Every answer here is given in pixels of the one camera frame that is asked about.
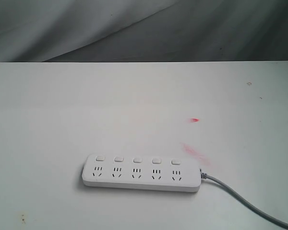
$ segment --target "power strip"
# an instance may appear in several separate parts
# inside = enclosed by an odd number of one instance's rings
[[[90,155],[82,180],[91,187],[197,192],[201,173],[194,158]]]

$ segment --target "red stain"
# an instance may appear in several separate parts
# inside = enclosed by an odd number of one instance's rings
[[[199,152],[195,151],[191,146],[182,143],[182,147],[183,147],[183,150],[184,150],[186,153],[194,156],[194,157],[195,157],[198,161],[200,161],[202,164],[207,165],[207,166],[210,165],[209,160],[208,160],[204,155],[202,155],[202,154],[200,154]]]
[[[197,118],[191,118],[190,119],[190,122],[198,122],[200,119],[197,119]]]

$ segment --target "power cord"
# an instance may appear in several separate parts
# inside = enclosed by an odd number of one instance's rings
[[[259,210],[258,208],[256,208],[254,205],[252,205],[250,202],[248,202],[246,199],[244,199],[242,196],[240,196],[235,190],[233,190],[232,188],[230,188],[227,184],[225,184],[224,182],[218,180],[217,178],[214,178],[213,176],[210,176],[204,172],[201,171],[201,178],[202,179],[209,179],[213,182],[218,183],[219,185],[221,185],[229,194],[231,194],[234,198],[236,198],[239,202],[241,202],[245,207],[247,207],[248,209],[250,209],[251,211],[253,211],[254,213],[256,213],[257,215],[261,216],[262,218],[265,218],[266,220],[284,228],[284,229],[288,229],[288,224],[285,222],[282,222],[281,220],[278,220],[266,213],[264,213],[263,211]]]

